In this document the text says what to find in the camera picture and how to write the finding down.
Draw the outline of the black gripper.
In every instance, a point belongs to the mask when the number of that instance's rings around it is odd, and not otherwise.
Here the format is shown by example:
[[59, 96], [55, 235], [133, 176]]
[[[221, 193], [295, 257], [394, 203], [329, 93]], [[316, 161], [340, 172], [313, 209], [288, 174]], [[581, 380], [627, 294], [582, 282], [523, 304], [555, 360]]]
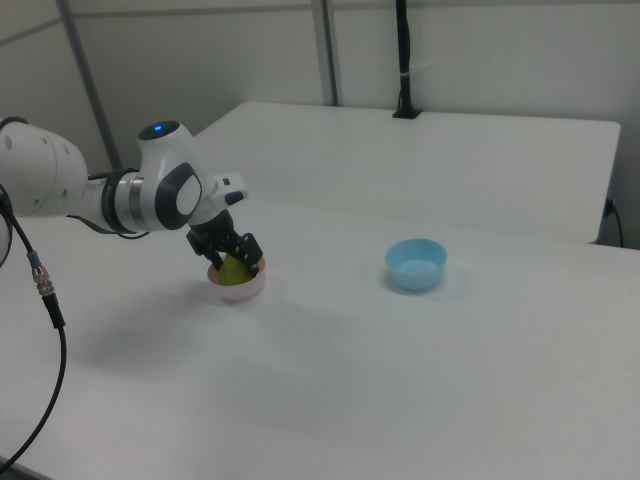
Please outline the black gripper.
[[241, 236], [235, 231], [233, 218], [228, 210], [222, 211], [208, 222], [192, 225], [186, 238], [195, 254], [209, 260], [216, 271], [224, 263], [224, 256], [220, 252], [234, 254], [245, 265], [251, 277], [256, 277], [260, 271], [258, 264], [263, 257], [263, 250], [253, 234]]

